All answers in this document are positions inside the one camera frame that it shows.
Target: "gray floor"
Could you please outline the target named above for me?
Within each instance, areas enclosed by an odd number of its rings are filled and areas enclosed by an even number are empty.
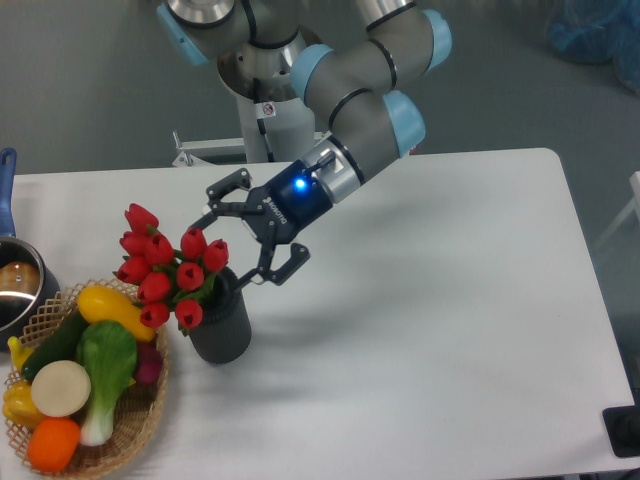
[[[174,54],[150,0],[0,2],[0,145],[19,173],[167,167],[184,140],[239,137],[213,66]],[[352,2],[307,0],[303,23],[336,49],[365,37]],[[573,65],[544,40],[550,1],[418,1],[454,35],[448,62],[404,91],[421,108],[421,153],[548,147],[565,168],[614,331],[640,350],[640,233],[593,245],[631,199],[640,97],[610,66]]]

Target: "yellow bell pepper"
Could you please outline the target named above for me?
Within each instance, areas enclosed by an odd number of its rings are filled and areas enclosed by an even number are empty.
[[[13,423],[34,430],[46,418],[31,400],[31,385],[24,380],[9,387],[3,399],[2,413]]]
[[[76,302],[80,314],[90,324],[114,320],[139,342],[150,342],[156,336],[153,328],[140,323],[140,309],[122,292],[104,285],[91,285],[82,289]]]
[[[33,353],[33,348],[22,345],[18,337],[10,337],[7,340],[9,351],[11,352],[11,363],[13,363],[18,371],[22,370],[22,365],[27,361],[29,355]]]

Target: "red tulip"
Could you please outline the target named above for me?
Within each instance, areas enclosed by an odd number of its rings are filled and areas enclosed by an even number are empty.
[[[137,203],[129,205],[129,210],[125,210],[124,217],[127,219],[127,222],[129,222],[133,233],[138,233],[140,235],[148,234],[148,225],[158,228],[158,225],[160,224],[154,214]]]
[[[162,272],[151,272],[138,287],[138,298],[142,303],[159,302],[171,291],[171,281]]]
[[[122,264],[116,277],[125,283],[140,285],[149,273],[151,273],[151,265],[142,255],[134,255]]]
[[[207,248],[207,240],[199,228],[189,228],[180,239],[180,250],[186,260],[195,260],[202,255],[205,248]]]
[[[145,305],[140,313],[140,323],[149,328],[160,328],[169,320],[171,312],[164,303]]]
[[[156,233],[147,242],[144,256],[150,265],[167,265],[173,260],[173,247],[167,237]]]
[[[182,290],[191,292],[204,283],[204,272],[196,263],[183,262],[178,267],[176,281]]]
[[[120,245],[129,255],[144,255],[149,237],[139,233],[124,232],[120,239]]]
[[[215,240],[204,251],[204,266],[211,272],[219,272],[229,262],[227,242]]]
[[[176,305],[176,318],[182,328],[197,327],[202,322],[202,307],[193,299],[182,300]]]

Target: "light blue joint cap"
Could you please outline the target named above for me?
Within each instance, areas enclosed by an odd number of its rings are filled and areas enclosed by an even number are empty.
[[[295,59],[293,65],[291,65],[291,71],[289,72],[291,78],[291,86],[296,95],[306,103],[305,96],[307,94],[307,85],[313,75],[313,71],[320,63],[320,60],[328,54],[333,52],[333,49],[323,45],[321,43],[311,45],[305,48],[298,58]]]
[[[396,136],[398,153],[404,157],[425,137],[427,129],[418,107],[404,93],[392,90],[382,97]]]
[[[202,65],[209,61],[198,47],[194,45],[191,39],[189,39],[187,34],[184,33],[184,30],[182,30],[178,22],[176,22],[176,19],[171,16],[166,5],[159,5],[156,12],[160,19],[160,23],[167,32],[167,35],[169,35],[169,40],[178,49],[187,62],[192,66],[197,67],[198,65]]]
[[[431,71],[447,59],[453,48],[453,38],[449,24],[442,15],[435,10],[423,10],[422,13],[427,16],[433,29],[433,56],[427,70]]]

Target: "wicker basket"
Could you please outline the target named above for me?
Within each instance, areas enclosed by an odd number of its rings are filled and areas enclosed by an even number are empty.
[[[65,316],[75,308],[76,297],[80,291],[89,285],[105,285],[121,291],[135,299],[136,287],[127,285],[119,280],[90,280],[85,284],[78,284],[63,292],[58,292],[53,299],[49,299],[31,317],[29,324],[24,327],[20,340],[25,346],[36,347],[53,333]],[[9,445],[22,459],[23,466],[33,473],[60,479],[95,479],[100,478],[122,467],[132,460],[148,443],[156,429],[167,391],[168,378],[168,342],[164,327],[158,330],[156,348],[164,359],[162,373],[154,385],[133,385],[123,393],[116,405],[113,435],[104,445],[97,447],[78,446],[69,466],[57,475],[43,474],[31,468],[26,459],[27,445],[31,432],[5,419]],[[9,374],[7,386],[20,380],[17,370]]]

